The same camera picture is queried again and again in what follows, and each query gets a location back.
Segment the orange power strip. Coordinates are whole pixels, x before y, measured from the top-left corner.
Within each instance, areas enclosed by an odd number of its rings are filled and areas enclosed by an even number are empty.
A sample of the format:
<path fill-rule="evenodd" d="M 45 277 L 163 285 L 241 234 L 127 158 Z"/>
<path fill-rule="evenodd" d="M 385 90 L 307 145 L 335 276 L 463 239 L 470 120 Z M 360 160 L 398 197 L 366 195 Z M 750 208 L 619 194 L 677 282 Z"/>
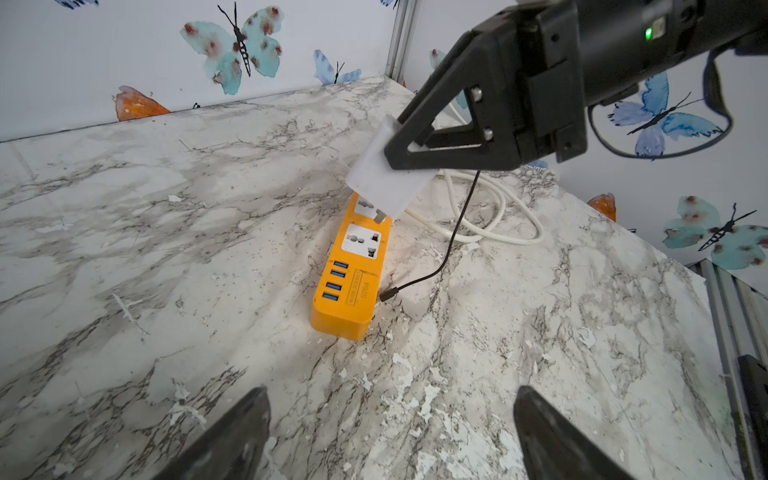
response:
<path fill-rule="evenodd" d="M 374 318 L 392 220 L 353 194 L 313 297 L 311 326 L 358 341 Z"/>

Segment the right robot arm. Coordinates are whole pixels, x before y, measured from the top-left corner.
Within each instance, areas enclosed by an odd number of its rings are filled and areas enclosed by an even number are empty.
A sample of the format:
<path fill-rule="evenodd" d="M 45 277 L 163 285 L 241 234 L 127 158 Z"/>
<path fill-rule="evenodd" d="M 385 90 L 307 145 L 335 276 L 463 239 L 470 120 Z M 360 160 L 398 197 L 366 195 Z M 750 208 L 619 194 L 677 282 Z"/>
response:
<path fill-rule="evenodd" d="M 767 50 L 763 1 L 529 1 L 464 33 L 400 114 L 396 170 L 507 171 L 587 150 L 586 113 L 702 53 Z"/>

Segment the white usb charger adapter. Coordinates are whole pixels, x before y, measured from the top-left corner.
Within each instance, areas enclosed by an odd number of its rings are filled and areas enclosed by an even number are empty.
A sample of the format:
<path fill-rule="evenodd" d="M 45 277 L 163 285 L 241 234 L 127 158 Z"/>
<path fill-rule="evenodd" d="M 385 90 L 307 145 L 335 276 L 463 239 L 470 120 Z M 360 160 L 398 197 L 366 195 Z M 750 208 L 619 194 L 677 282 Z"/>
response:
<path fill-rule="evenodd" d="M 385 115 L 381 126 L 346 176 L 346 185 L 374 209 L 396 220 L 437 175 L 437 169 L 394 170 L 384 154 L 402 125 Z"/>

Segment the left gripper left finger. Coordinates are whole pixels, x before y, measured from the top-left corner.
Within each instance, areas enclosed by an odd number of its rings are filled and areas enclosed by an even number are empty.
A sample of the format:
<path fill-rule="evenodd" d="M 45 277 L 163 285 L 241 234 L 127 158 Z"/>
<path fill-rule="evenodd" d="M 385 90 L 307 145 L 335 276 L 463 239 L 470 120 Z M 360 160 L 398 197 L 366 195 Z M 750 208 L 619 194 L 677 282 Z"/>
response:
<path fill-rule="evenodd" d="M 253 388 L 155 477 L 160 480 L 253 479 L 269 439 L 267 388 Z"/>

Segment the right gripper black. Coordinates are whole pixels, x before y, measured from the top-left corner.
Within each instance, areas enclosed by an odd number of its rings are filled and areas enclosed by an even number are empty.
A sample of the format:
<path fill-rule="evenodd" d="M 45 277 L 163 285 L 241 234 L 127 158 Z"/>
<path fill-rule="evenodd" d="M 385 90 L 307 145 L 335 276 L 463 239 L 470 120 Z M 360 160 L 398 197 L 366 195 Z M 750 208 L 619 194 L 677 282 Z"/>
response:
<path fill-rule="evenodd" d="M 395 170 L 510 171 L 585 152 L 594 109 L 636 136 L 633 159 L 669 159 L 667 139 L 714 146 L 720 128 L 669 100 L 668 69 L 707 53 L 702 102 L 720 110 L 717 1 L 522 1 L 464 33 L 398 117 Z"/>

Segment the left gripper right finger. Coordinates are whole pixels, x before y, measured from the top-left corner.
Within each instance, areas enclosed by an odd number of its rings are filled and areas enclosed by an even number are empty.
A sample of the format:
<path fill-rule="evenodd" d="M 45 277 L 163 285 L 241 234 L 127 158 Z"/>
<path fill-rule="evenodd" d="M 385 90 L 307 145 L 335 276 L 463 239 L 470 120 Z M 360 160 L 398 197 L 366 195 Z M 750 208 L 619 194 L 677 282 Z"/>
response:
<path fill-rule="evenodd" d="M 530 479 L 632 479 L 533 387 L 518 389 L 513 414 Z"/>

